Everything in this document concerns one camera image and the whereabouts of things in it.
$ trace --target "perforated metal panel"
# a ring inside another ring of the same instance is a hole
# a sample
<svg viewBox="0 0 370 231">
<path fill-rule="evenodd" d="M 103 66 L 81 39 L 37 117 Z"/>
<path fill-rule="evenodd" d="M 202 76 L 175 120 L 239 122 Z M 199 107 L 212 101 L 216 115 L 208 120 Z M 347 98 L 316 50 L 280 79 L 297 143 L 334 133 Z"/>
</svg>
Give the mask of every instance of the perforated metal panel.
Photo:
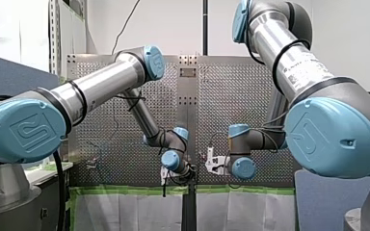
<svg viewBox="0 0 370 231">
<path fill-rule="evenodd" d="M 68 77 L 82 77 L 112 60 L 110 56 L 70 56 Z M 250 58 L 198 57 L 195 65 L 198 86 L 194 93 L 190 90 L 194 87 L 190 81 L 195 77 L 190 77 L 189 81 L 178 79 L 185 78 L 179 77 L 179 68 L 183 64 L 178 57 L 166 57 L 166 61 L 165 77 L 143 87 L 146 104 L 162 127 L 170 129 L 177 124 L 188 128 L 197 126 L 196 133 L 190 134 L 190 139 L 196 139 L 197 156 L 206 153 L 213 134 L 227 133 L 230 124 L 248 123 L 251 127 L 260 127 L 264 122 L 272 89 L 271 74 L 266 67 L 255 64 Z M 198 106 L 196 110 L 189 106 L 191 101 L 192 107 Z M 73 185 L 160 185 L 159 149 L 143 145 L 143 132 L 126 110 L 123 100 L 110 100 L 89 114 L 76 129 L 76 140 L 71 142 L 77 144 L 76 155 L 80 161 L 71 174 Z M 187 125 L 183 124 L 183 114 L 187 114 Z M 216 136 L 213 143 L 215 155 L 226 155 L 227 135 Z M 288 151 L 278 154 L 254 151 L 252 157 L 258 174 L 247 184 L 293 186 L 293 173 L 297 166 Z M 198 166 L 199 184 L 240 183 L 231 177 L 208 173 L 200 158 Z"/>
<path fill-rule="evenodd" d="M 112 60 L 110 56 L 70 56 L 68 76 L 80 78 Z M 171 129 L 176 123 L 178 74 L 177 63 L 170 63 L 170 57 L 166 60 L 163 80 L 145 84 L 142 91 L 158 124 Z M 143 144 L 143 132 L 127 109 L 124 100 L 112 99 L 76 128 L 80 161 L 71 174 L 73 185 L 160 185 L 159 148 Z"/>
<path fill-rule="evenodd" d="M 230 124 L 248 123 L 252 128 L 265 122 L 272 91 L 272 78 L 268 69 L 255 64 L 251 58 L 200 57 L 198 152 L 202 159 L 213 140 L 215 155 L 227 154 L 227 128 Z M 295 162 L 288 151 L 278 154 L 269 151 L 251 153 L 258 172 L 250 185 L 293 186 Z M 232 177 L 218 177 L 206 171 L 200 162 L 199 184 L 239 184 Z"/>
</svg>

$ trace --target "wire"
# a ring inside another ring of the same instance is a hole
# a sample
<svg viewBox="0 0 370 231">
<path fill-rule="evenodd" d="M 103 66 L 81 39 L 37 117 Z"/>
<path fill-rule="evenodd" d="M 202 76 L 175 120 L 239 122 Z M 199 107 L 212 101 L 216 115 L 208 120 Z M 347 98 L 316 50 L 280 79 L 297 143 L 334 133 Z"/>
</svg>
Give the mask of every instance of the wire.
<svg viewBox="0 0 370 231">
<path fill-rule="evenodd" d="M 263 123 L 263 126 L 266 126 L 266 125 L 271 124 L 273 122 L 277 122 L 277 121 L 283 119 L 286 115 L 287 115 L 287 112 L 284 112 L 283 114 L 279 115 L 278 117 L 276 117 L 276 118 L 274 118 L 274 119 L 272 119 L 270 121 L 267 121 L 267 122 Z"/>
<path fill-rule="evenodd" d="M 227 154 L 225 156 L 225 165 L 224 165 L 224 178 L 226 178 L 225 176 L 225 168 L 228 168 L 228 164 L 230 163 L 227 163 L 226 164 L 226 161 L 227 161 L 227 158 L 230 156 L 230 151 L 227 151 Z M 238 187 L 233 187 L 232 185 L 230 185 L 230 177 L 227 177 L 227 182 L 226 182 L 227 185 L 229 185 L 232 189 L 236 190 L 236 189 L 239 189 L 241 186 L 238 186 Z"/>
<path fill-rule="evenodd" d="M 160 146 L 160 150 L 159 150 L 159 153 L 158 153 L 158 156 L 161 156 L 161 154 L 162 154 L 162 152 L 163 152 L 163 150 L 164 150 L 164 148 L 166 148 L 166 147 L 164 147 L 164 145 L 165 145 L 165 142 L 167 141 L 167 133 L 169 133 L 169 132 L 172 132 L 172 133 L 174 133 L 181 141 L 182 141 L 182 143 L 183 143 L 183 145 L 184 145 L 184 150 L 181 150 L 181 149 L 177 149 L 177 148 L 173 148 L 173 147 L 167 147 L 167 150 L 173 150 L 173 151 L 178 151 L 178 152 L 181 152 L 181 153 L 185 153 L 186 152 L 186 150 L 187 150 L 187 143 L 184 141 L 184 139 L 183 138 L 181 138 L 178 134 L 176 134 L 173 130 L 166 130 L 165 128 L 163 128 L 163 127 L 160 127 L 159 128 L 160 129 L 160 131 L 162 131 L 162 136 L 160 136 L 160 138 L 159 138 L 159 146 Z"/>
<path fill-rule="evenodd" d="M 215 137 L 218 136 L 218 135 L 225 135 L 225 136 L 227 136 L 227 133 L 226 132 L 216 132 L 216 133 L 214 133 L 211 136 L 210 140 L 209 140 L 209 144 L 208 144 L 209 147 L 212 147 L 213 146 L 213 139 L 215 139 Z"/>
<path fill-rule="evenodd" d="M 56 163 L 56 169 L 59 178 L 59 217 L 57 230 L 63 231 L 64 221 L 65 221 L 65 212 L 66 212 L 66 183 L 65 176 L 63 175 L 62 160 L 58 151 L 53 153 L 53 157 Z"/>
<path fill-rule="evenodd" d="M 120 99 L 137 99 L 135 101 L 135 103 L 133 105 L 131 105 L 131 107 L 128 109 L 128 112 L 131 112 L 137 106 L 137 104 L 140 102 L 140 100 L 143 99 L 145 101 L 145 97 L 143 97 L 143 90 L 140 90 L 140 92 L 138 93 L 138 96 L 137 97 L 126 97 L 126 96 L 117 95 L 116 98 L 120 98 Z"/>
<path fill-rule="evenodd" d="M 112 55 L 114 55 L 114 52 L 116 51 L 116 48 L 117 48 L 117 44 L 119 43 L 119 37 L 122 35 L 122 33 L 124 32 L 125 30 L 125 27 L 127 27 L 127 24 L 128 22 L 130 21 L 130 18 L 131 16 L 133 15 L 134 11 L 136 10 L 138 4 L 140 3 L 140 0 L 138 0 L 135 5 L 134 5 L 134 8 L 133 10 L 131 10 L 131 13 L 130 15 L 128 15 L 127 19 L 125 20 L 125 23 L 124 23 L 124 26 L 122 27 L 121 31 L 119 32 L 119 34 L 117 35 L 116 37 L 116 42 L 114 43 L 114 47 L 113 47 L 113 50 L 111 52 Z"/>
</svg>

